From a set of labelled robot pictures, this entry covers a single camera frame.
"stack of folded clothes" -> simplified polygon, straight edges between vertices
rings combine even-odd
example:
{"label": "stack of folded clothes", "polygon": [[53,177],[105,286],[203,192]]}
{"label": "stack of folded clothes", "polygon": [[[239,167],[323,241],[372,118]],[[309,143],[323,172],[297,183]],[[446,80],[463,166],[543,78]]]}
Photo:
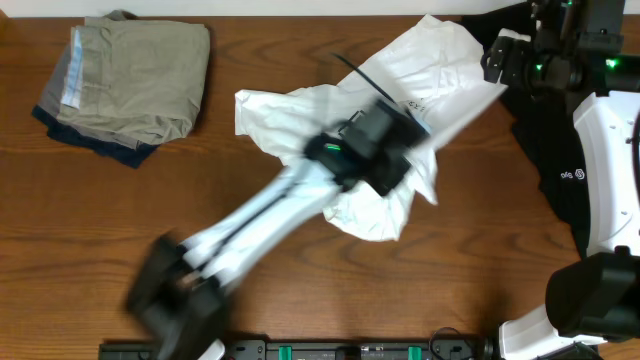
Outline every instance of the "stack of folded clothes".
{"label": "stack of folded clothes", "polygon": [[127,20],[119,11],[86,18],[32,115],[50,138],[137,168],[193,128],[208,60],[202,25]]}

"green light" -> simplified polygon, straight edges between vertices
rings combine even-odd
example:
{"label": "green light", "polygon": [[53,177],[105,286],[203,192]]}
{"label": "green light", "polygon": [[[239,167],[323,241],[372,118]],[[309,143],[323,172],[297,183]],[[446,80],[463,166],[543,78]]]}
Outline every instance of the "green light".
{"label": "green light", "polygon": [[610,69],[613,69],[616,66],[618,66],[618,60],[617,59],[607,59],[606,60],[606,64]]}

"white wall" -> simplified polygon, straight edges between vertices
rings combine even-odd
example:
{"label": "white wall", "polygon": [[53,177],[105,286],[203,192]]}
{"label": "white wall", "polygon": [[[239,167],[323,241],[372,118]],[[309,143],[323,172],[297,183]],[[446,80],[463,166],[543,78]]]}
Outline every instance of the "white wall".
{"label": "white wall", "polygon": [[[138,16],[324,16],[481,14],[524,0],[0,0],[9,17],[102,16],[114,9]],[[640,13],[627,0],[625,13]]]}

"wooden tabletop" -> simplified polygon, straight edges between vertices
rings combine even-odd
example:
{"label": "wooden tabletop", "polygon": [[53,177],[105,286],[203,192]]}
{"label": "wooden tabletop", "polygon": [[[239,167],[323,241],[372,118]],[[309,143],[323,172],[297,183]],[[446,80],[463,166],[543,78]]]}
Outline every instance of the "wooden tabletop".
{"label": "wooden tabletop", "polygon": [[[328,53],[362,62],[418,19],[179,19],[214,34],[202,116],[138,170],[53,141],[30,116],[82,19],[9,20],[0,40],[0,359],[95,359],[104,339],[144,337],[121,305],[147,245],[214,224],[281,169],[234,135],[234,93],[336,83],[348,69],[319,79]],[[640,22],[628,18],[625,29],[637,49]],[[490,334],[542,304],[549,276],[578,254],[512,121],[495,103],[438,153],[439,205],[417,195],[397,242],[359,240],[321,216],[302,225],[237,291],[233,330],[272,339],[421,338],[442,326]],[[640,358],[638,349],[602,347],[610,360]]]}

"black cloth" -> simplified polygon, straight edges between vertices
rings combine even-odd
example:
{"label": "black cloth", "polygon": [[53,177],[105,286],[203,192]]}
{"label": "black cloth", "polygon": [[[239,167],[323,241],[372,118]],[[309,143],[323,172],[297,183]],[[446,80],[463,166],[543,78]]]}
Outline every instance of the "black cloth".
{"label": "black cloth", "polygon": [[51,139],[69,145],[92,149],[98,155],[112,157],[134,169],[137,169],[158,148],[158,146],[154,145],[141,144],[134,150],[120,144],[83,136],[71,126],[58,122],[56,118],[37,105],[31,111],[31,115],[47,125],[49,128],[47,136]]}
{"label": "black cloth", "polygon": [[[484,15],[463,16],[460,24],[489,49],[500,29],[534,35],[531,5],[518,4]],[[512,132],[540,174],[538,188],[571,233],[581,257],[589,244],[591,213],[584,152],[564,97],[549,95],[534,101],[529,94],[507,89],[502,104],[516,118]]]}

